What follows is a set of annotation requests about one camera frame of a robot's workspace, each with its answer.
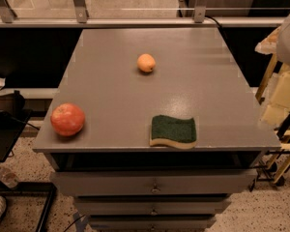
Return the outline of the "middle grey drawer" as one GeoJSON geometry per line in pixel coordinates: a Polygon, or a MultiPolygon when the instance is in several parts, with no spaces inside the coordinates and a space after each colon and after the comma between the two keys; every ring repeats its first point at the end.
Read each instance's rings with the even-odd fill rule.
{"type": "Polygon", "coordinates": [[[85,215],[214,215],[230,205],[228,198],[149,197],[75,198],[74,206],[85,215]]]}

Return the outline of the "black metal frame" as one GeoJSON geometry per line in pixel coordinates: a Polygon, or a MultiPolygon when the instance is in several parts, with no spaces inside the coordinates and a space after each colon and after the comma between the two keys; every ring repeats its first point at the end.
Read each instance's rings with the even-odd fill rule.
{"type": "Polygon", "coordinates": [[[34,232],[46,232],[46,223],[50,214],[57,189],[50,182],[19,182],[14,188],[9,188],[0,180],[0,196],[12,201],[28,201],[25,207],[37,206],[37,223],[34,232]]]}

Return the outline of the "bottom grey drawer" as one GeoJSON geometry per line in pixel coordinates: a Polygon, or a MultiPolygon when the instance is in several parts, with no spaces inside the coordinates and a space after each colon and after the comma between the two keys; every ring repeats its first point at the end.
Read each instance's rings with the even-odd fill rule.
{"type": "Polygon", "coordinates": [[[159,229],[205,229],[216,222],[214,217],[199,216],[131,216],[90,217],[89,224],[97,230],[159,230],[159,229]]]}

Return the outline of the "green and yellow sponge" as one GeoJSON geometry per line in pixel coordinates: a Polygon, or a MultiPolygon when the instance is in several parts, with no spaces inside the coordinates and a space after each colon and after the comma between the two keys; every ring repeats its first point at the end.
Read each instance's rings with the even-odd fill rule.
{"type": "Polygon", "coordinates": [[[193,118],[178,119],[166,115],[152,118],[150,131],[151,146],[169,146],[177,149],[194,148],[197,141],[193,118]]]}

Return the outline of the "small orange fruit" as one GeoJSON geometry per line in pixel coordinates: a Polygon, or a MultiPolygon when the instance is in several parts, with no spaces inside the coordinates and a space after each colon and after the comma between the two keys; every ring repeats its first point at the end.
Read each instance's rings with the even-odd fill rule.
{"type": "Polygon", "coordinates": [[[155,66],[156,61],[150,54],[142,54],[137,59],[137,67],[145,73],[151,73],[155,66]]]}

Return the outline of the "red apple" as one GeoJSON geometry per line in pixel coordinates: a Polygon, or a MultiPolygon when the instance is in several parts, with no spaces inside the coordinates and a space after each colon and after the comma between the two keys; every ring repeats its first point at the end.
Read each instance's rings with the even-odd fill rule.
{"type": "Polygon", "coordinates": [[[58,134],[73,136],[82,130],[85,114],[73,103],[62,103],[52,111],[50,122],[58,134]]]}

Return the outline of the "metal railing with glass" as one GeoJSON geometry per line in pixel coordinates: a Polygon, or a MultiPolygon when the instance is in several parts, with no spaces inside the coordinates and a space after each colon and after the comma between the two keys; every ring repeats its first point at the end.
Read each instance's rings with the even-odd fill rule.
{"type": "Polygon", "coordinates": [[[281,24],[290,0],[0,0],[0,27],[281,24]]]}

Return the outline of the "top grey drawer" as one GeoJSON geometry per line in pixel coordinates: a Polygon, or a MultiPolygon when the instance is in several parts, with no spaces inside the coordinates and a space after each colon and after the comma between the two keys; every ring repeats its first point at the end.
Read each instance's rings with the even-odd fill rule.
{"type": "Polygon", "coordinates": [[[70,196],[184,195],[241,192],[254,169],[54,172],[52,183],[70,196]]]}

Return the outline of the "grey drawer cabinet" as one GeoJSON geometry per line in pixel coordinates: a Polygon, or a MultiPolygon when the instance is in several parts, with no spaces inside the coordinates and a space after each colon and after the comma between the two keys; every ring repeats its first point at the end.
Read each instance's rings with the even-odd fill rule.
{"type": "MultiPolygon", "coordinates": [[[[43,123],[34,150],[46,156],[52,173],[256,171],[255,163],[279,145],[261,122],[259,103],[214,28],[86,30],[53,101],[80,106],[85,124],[66,138],[43,123]],[[154,57],[152,72],[137,67],[142,54],[154,57]],[[151,146],[152,118],[158,115],[193,118],[195,147],[151,146]]],[[[229,199],[231,194],[71,197],[229,199]]]]}

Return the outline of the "black side table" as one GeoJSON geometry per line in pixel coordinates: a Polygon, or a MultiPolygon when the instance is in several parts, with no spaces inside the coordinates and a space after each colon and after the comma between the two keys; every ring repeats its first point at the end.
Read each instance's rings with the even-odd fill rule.
{"type": "Polygon", "coordinates": [[[4,162],[22,134],[32,111],[24,108],[19,91],[0,96],[0,162],[4,162]]]}

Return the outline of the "grey drawer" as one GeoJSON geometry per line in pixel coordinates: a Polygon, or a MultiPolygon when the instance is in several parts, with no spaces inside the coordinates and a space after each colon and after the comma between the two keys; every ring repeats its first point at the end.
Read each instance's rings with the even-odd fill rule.
{"type": "Polygon", "coordinates": [[[74,206],[85,215],[214,215],[230,205],[228,198],[149,197],[75,198],[74,206]]]}
{"type": "Polygon", "coordinates": [[[52,183],[70,196],[184,195],[241,192],[254,169],[54,172],[52,183]]]}
{"type": "Polygon", "coordinates": [[[131,216],[90,217],[89,224],[97,230],[159,230],[159,229],[205,229],[216,222],[214,217],[199,216],[131,216]]]}

